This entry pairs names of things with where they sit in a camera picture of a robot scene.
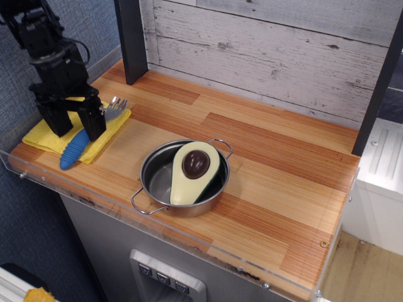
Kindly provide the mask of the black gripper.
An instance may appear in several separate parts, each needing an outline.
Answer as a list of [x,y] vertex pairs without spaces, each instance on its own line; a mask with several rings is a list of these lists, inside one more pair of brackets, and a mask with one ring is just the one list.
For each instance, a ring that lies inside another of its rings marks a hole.
[[88,73],[80,56],[46,56],[30,59],[41,82],[31,84],[42,118],[58,137],[73,125],[68,112],[78,113],[91,142],[106,130],[105,108],[98,90],[88,84]]

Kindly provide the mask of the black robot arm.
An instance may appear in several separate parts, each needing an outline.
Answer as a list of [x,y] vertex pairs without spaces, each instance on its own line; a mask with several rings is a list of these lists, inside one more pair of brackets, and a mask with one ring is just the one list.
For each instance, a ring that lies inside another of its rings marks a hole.
[[6,25],[41,81],[31,84],[35,104],[59,137],[72,129],[68,113],[76,112],[90,141],[106,130],[105,110],[98,90],[88,84],[87,62],[77,41],[63,35],[64,27],[46,1],[1,1],[1,24]]

